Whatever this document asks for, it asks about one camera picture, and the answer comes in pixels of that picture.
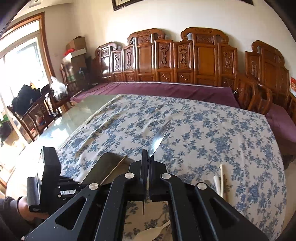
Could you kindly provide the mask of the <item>person's left hand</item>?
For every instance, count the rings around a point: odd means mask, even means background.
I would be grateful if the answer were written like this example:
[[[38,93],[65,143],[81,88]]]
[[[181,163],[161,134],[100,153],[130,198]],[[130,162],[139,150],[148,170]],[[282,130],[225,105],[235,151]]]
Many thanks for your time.
[[[18,201],[18,211],[23,219],[28,222],[33,222],[35,219],[47,219],[48,213],[30,212],[27,197],[21,197]]]

